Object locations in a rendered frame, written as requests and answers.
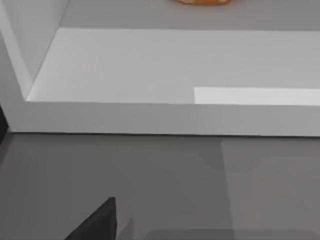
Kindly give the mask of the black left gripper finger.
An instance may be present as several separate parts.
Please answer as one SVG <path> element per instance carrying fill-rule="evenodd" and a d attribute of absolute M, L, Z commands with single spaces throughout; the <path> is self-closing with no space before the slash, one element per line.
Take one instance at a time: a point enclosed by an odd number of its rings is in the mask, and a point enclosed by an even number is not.
<path fill-rule="evenodd" d="M 116 198 L 109 197 L 64 240 L 116 240 Z"/>

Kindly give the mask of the orange bread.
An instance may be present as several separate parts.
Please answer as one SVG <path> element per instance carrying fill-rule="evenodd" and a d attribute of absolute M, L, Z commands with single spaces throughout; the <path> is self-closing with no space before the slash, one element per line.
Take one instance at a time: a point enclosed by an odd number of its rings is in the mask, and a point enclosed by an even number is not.
<path fill-rule="evenodd" d="M 233 0 L 175 0 L 186 5 L 204 5 L 204 6 L 219 6 L 226 5 Z"/>

